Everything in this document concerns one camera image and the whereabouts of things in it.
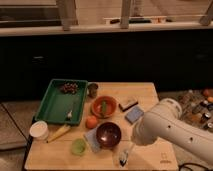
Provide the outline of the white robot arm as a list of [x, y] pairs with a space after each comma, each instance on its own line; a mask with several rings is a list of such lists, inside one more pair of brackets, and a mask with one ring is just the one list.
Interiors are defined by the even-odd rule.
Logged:
[[181, 121], [181, 116], [180, 104], [164, 98], [135, 123], [131, 141], [138, 146], [147, 146], [160, 137], [213, 165], [213, 134]]

